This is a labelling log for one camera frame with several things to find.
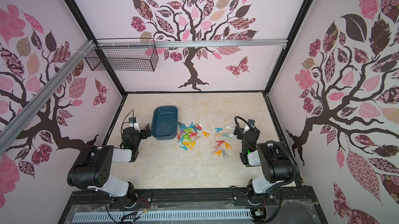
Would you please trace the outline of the back aluminium rail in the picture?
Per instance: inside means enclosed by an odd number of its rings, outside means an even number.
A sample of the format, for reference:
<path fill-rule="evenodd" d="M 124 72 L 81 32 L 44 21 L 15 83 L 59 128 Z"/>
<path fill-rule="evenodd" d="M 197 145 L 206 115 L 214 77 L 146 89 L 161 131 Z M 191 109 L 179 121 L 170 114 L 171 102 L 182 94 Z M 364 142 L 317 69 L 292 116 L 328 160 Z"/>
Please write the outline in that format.
<path fill-rule="evenodd" d="M 149 48 L 197 48 L 197 47 L 254 47 L 254 46 L 283 46 L 288 43 L 286 39 L 250 39 L 250 40 L 208 40 L 208 41 L 148 41 L 141 42 L 129 41 L 121 42 L 117 40 L 106 39 L 103 42 L 97 40 L 97 47 L 149 47 Z"/>

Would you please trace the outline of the yellow clothespin in pile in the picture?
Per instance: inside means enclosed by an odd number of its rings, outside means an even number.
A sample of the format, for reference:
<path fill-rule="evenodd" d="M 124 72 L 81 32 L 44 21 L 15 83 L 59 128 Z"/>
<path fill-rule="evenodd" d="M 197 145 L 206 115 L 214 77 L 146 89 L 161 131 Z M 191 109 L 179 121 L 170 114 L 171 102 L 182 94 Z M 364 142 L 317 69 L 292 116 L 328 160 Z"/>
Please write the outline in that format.
<path fill-rule="evenodd" d="M 186 149 L 193 149 L 196 145 L 196 142 L 182 142 Z"/>

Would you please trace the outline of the left aluminium rail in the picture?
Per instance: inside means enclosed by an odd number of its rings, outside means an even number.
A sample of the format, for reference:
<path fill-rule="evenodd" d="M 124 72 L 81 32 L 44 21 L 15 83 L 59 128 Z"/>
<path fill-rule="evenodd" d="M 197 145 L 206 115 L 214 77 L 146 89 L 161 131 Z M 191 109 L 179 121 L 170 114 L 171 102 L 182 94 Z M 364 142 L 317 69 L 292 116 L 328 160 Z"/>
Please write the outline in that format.
<path fill-rule="evenodd" d="M 22 111 L 11 120 L 1 132 L 1 154 L 17 139 L 24 127 L 36 116 L 47 100 L 56 92 L 58 87 L 66 80 L 67 76 L 80 61 L 94 50 L 95 44 L 92 40 L 86 40 L 71 58 L 55 73 L 42 89 L 27 103 Z"/>

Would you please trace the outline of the orange clothespin lower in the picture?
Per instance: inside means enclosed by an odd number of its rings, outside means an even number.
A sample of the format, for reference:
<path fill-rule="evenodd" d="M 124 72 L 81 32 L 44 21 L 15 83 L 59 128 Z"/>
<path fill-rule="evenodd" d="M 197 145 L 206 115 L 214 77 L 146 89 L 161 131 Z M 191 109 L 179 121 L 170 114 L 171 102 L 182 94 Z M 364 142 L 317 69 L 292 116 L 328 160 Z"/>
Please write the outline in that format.
<path fill-rule="evenodd" d="M 218 157 L 222 154 L 222 150 L 218 150 L 218 151 L 216 151 L 215 152 L 215 154 L 217 154 L 218 155 Z"/>

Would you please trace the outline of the orange clothespin right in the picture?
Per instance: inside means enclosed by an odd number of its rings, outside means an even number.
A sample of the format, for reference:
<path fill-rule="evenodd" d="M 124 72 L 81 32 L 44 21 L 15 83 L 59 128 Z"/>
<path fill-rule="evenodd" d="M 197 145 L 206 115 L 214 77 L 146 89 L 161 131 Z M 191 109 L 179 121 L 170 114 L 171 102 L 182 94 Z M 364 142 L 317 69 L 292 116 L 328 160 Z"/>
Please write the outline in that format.
<path fill-rule="evenodd" d="M 225 144 L 225 149 L 226 150 L 229 150 L 229 149 L 232 148 L 229 143 L 225 142 L 224 144 Z"/>

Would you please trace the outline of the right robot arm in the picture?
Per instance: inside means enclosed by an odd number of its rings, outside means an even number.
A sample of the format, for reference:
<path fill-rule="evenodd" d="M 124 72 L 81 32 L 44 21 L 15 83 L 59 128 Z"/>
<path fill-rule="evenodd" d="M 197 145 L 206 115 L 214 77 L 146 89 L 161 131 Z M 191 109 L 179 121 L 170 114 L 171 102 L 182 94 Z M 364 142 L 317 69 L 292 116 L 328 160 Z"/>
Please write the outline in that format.
<path fill-rule="evenodd" d="M 283 186 L 296 180 L 298 165 L 284 143 L 258 143 L 260 130 L 254 120 L 236 116 L 234 122 L 234 135 L 242 141 L 242 164 L 248 168 L 260 167 L 261 174 L 251 179 L 245 188 L 233 188 L 233 201 L 238 206 L 262 206 L 274 199 Z"/>

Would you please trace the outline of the beige clothespin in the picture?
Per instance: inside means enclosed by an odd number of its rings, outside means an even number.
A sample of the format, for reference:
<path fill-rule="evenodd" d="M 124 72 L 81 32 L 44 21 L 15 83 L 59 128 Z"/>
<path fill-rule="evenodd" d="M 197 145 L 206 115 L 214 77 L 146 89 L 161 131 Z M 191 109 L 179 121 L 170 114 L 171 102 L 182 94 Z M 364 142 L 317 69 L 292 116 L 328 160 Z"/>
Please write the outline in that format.
<path fill-rule="evenodd" d="M 214 146 L 214 147 L 213 147 L 214 150 L 212 151 L 212 154 L 216 153 L 216 152 L 219 150 L 220 146 L 221 146 L 221 145 L 216 145 L 216 146 Z"/>

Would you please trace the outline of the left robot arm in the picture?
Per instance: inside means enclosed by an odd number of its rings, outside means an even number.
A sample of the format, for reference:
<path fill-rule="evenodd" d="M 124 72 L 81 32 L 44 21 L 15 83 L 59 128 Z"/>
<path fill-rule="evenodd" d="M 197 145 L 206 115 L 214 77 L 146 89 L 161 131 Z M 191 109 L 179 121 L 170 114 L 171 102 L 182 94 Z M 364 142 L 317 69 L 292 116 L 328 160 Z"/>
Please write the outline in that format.
<path fill-rule="evenodd" d="M 68 185 L 81 190 L 100 191 L 110 198 L 120 200 L 126 207 L 137 203 L 149 206 L 148 200 L 139 198 L 131 182 L 123 181 L 111 173 L 111 166 L 115 163 L 135 162 L 141 141 L 150 136 L 149 124 L 140 129 L 136 118 L 130 118 L 129 127 L 122 129 L 120 147 L 87 146 L 81 151 L 67 175 Z"/>

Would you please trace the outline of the green clothespin in pile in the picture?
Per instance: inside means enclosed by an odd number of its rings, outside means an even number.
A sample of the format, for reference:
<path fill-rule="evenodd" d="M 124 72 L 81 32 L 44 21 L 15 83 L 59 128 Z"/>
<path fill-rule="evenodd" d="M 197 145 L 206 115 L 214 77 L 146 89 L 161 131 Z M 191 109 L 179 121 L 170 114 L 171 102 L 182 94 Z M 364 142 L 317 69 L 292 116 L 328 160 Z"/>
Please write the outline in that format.
<path fill-rule="evenodd" d="M 182 134 L 180 140 L 181 140 L 182 142 L 189 142 L 189 143 L 193 142 L 193 140 L 190 138 L 190 136 L 189 136 L 188 133 Z"/>

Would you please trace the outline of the dark teal storage box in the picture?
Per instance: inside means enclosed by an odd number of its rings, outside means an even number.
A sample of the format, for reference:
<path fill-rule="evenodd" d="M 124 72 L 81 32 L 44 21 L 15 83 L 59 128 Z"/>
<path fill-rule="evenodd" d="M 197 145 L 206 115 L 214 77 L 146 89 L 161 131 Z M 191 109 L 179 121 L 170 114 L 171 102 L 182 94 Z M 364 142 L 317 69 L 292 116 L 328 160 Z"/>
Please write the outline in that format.
<path fill-rule="evenodd" d="M 178 108 L 161 106 L 154 110 L 151 134 L 159 141 L 172 140 L 178 131 Z"/>

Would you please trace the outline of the grey clothespin lower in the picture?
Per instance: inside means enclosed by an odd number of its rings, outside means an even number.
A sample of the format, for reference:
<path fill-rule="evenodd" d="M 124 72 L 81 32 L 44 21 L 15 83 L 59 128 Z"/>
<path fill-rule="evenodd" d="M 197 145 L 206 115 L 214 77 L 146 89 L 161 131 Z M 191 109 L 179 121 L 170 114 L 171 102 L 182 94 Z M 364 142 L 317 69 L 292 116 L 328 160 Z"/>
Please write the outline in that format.
<path fill-rule="evenodd" d="M 223 157 L 224 159 L 226 159 L 226 158 L 229 157 L 228 154 L 227 154 L 227 152 L 226 152 L 224 149 L 221 150 L 221 154 L 222 154 L 222 157 Z"/>

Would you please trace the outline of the aluminium rail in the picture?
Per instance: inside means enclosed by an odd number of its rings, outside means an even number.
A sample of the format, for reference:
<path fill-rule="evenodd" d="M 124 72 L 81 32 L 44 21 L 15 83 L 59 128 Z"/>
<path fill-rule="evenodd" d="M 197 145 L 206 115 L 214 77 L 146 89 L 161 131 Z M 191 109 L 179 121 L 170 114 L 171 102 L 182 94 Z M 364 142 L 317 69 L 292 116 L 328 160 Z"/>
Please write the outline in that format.
<path fill-rule="evenodd" d="M 11 120 L 1 132 L 1 154 L 17 139 L 24 127 L 36 116 L 47 100 L 56 92 L 58 87 L 66 80 L 67 76 L 80 61 L 94 50 L 95 44 L 92 40 L 86 40 L 71 58 L 55 73 L 42 89 L 27 103 L 22 111 Z"/>
<path fill-rule="evenodd" d="M 103 42 L 97 40 L 97 47 L 149 47 L 149 48 L 197 48 L 197 47 L 254 47 L 254 46 L 283 46 L 288 43 L 286 39 L 250 39 L 250 40 L 208 40 L 208 41 L 148 41 L 141 42 L 129 41 L 121 42 L 117 40 L 106 39 Z"/>

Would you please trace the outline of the white clothespin right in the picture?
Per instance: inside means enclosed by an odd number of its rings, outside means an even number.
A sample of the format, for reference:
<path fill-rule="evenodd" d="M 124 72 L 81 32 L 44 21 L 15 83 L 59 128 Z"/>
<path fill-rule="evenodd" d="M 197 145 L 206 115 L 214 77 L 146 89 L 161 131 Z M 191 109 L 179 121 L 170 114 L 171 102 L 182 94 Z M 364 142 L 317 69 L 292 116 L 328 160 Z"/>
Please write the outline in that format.
<path fill-rule="evenodd" d="M 225 128 L 233 130 L 233 129 L 235 129 L 235 125 L 233 125 L 233 124 L 227 125 Z"/>

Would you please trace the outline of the white clothespin top pile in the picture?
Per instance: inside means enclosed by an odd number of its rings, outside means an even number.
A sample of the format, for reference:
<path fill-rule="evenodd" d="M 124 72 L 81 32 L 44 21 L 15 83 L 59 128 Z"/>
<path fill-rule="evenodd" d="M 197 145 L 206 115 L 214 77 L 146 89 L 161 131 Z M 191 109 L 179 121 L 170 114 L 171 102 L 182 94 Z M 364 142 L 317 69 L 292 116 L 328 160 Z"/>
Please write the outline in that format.
<path fill-rule="evenodd" d="M 203 128 L 203 124 L 202 124 L 202 121 L 201 121 L 201 120 L 200 120 L 199 122 L 197 121 L 196 123 L 197 123 L 197 126 L 198 126 L 200 129 Z"/>

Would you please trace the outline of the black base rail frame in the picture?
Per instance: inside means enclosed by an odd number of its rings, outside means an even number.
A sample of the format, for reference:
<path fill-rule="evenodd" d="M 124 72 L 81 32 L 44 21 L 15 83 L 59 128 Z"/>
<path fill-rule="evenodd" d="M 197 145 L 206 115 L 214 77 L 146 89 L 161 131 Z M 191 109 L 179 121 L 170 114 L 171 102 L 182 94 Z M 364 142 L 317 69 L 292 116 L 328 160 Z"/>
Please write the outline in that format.
<path fill-rule="evenodd" d="M 71 224 L 76 212 L 127 212 L 200 209 L 249 209 L 251 220 L 192 220 L 168 222 L 131 222 L 114 224 L 325 224 L 327 219 L 311 187 L 285 187 L 274 199 L 262 206 L 238 206 L 233 201 L 233 188 L 204 189 L 138 189 L 140 199 L 149 206 L 137 203 L 126 207 L 120 200 L 95 191 L 73 192 L 59 219 L 61 224 Z"/>

